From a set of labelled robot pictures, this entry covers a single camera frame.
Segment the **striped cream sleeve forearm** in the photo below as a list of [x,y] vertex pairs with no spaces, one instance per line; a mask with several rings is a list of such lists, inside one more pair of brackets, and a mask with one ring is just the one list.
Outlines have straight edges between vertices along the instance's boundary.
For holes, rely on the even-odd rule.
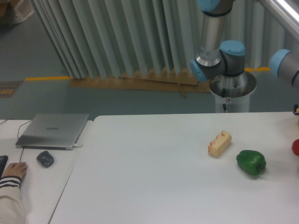
[[0,179],[0,223],[24,224],[25,209],[20,191],[21,179],[7,176]]

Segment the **person's hand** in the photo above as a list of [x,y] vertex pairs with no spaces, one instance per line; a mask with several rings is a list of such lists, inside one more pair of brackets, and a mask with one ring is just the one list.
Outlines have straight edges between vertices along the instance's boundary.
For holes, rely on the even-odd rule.
[[22,179],[27,173],[27,168],[28,166],[26,162],[10,163],[5,169],[2,177],[14,176]]

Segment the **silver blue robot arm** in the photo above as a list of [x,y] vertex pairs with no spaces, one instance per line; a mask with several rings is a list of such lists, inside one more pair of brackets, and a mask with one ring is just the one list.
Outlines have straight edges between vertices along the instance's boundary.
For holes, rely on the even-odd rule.
[[[299,41],[299,7],[291,0],[258,0],[293,37]],[[254,76],[245,72],[246,49],[242,42],[221,42],[226,15],[234,0],[197,0],[203,12],[201,47],[190,61],[193,74],[200,82],[209,79],[210,91],[222,106],[234,99],[249,97],[256,88]],[[299,53],[287,49],[277,51],[269,68],[278,78],[299,89]]]

